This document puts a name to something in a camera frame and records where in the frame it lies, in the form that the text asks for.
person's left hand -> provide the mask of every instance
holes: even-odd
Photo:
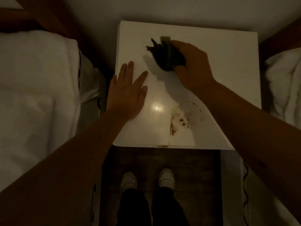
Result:
[[[133,70],[133,61],[130,61],[129,65],[122,65],[118,79],[114,75],[110,82],[107,99],[107,112],[114,111],[127,120],[140,113],[148,90],[147,86],[142,87],[148,72],[143,72],[132,84]]]

hand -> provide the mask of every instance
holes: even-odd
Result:
[[[197,47],[184,42],[173,40],[175,46],[186,60],[186,66],[175,66],[174,70],[182,85],[198,94],[200,90],[207,89],[215,79],[212,76],[207,54]]]
[[[148,90],[147,86],[142,87],[148,72],[143,72],[132,84],[133,71],[133,61],[122,65],[118,79],[114,75],[110,82],[107,99],[107,112],[114,111],[127,121],[140,113]]]

forearm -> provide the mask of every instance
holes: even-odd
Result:
[[[251,169],[300,221],[301,131],[219,83],[195,94]]]
[[[91,192],[107,152],[126,123],[104,113],[0,193],[0,221],[5,224],[65,225]]]

black pants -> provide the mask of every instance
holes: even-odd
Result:
[[[151,209],[153,226],[189,225],[181,205],[173,196],[173,190],[168,187],[156,191]],[[117,226],[151,226],[148,201],[133,188],[122,194],[117,217]]]

white shoe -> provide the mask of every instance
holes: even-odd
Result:
[[[168,187],[175,190],[175,178],[172,170],[169,168],[163,168],[159,174],[159,187]]]
[[[137,178],[132,172],[125,172],[121,179],[121,193],[127,189],[134,188],[137,189]]]

